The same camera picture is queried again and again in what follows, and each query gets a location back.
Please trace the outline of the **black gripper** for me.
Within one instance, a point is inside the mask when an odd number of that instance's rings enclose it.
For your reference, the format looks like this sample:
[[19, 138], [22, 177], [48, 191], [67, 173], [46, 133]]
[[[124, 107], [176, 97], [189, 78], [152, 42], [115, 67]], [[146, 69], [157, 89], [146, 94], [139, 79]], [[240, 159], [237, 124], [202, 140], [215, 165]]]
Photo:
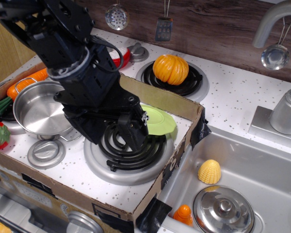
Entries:
[[99, 144], [111, 121], [132, 150], [148, 136], [139, 98], [124, 90], [120, 73], [105, 45], [52, 46], [48, 73], [64, 88], [56, 97], [69, 123], [87, 140]]

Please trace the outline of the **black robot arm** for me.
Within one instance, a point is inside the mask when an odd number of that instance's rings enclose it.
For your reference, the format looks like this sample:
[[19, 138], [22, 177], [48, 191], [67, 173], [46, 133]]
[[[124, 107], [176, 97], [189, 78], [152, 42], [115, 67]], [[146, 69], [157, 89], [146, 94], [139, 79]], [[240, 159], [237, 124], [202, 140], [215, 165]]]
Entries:
[[54, 100], [85, 138], [97, 144], [107, 122], [114, 122], [131, 149], [143, 145], [146, 113], [139, 98], [121, 87], [110, 43], [91, 35], [94, 22], [85, 7], [71, 0], [0, 0], [0, 23], [61, 84]]

